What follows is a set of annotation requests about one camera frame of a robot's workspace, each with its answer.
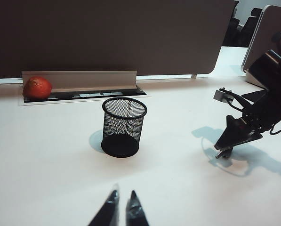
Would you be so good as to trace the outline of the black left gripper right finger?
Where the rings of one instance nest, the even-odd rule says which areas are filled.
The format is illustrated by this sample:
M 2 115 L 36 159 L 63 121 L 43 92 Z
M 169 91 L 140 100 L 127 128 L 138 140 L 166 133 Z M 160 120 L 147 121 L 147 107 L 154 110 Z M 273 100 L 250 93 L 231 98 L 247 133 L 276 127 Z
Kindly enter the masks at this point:
M 135 192 L 132 190 L 131 196 L 126 205 L 126 225 L 127 226 L 149 226 L 144 209 Z

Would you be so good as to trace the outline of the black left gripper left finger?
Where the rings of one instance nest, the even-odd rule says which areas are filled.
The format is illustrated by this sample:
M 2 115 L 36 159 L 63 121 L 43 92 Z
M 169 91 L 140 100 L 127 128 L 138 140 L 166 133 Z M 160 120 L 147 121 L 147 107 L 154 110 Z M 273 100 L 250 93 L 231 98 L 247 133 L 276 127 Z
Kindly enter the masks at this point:
M 118 226 L 119 225 L 119 186 L 115 184 L 108 194 L 100 210 L 93 217 L 89 226 Z

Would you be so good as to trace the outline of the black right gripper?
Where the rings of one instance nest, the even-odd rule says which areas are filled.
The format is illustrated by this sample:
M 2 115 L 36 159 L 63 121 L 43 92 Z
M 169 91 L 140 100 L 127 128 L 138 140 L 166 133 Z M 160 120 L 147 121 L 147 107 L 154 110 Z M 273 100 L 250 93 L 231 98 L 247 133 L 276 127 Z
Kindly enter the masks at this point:
M 233 94 L 243 108 L 236 108 L 242 116 L 235 119 L 226 117 L 226 129 L 216 142 L 217 150 L 226 150 L 251 141 L 259 140 L 265 131 L 271 135 L 281 133 L 274 131 L 275 125 L 281 121 L 281 101 L 270 94 L 262 95 L 255 103 L 250 104 L 244 97 Z

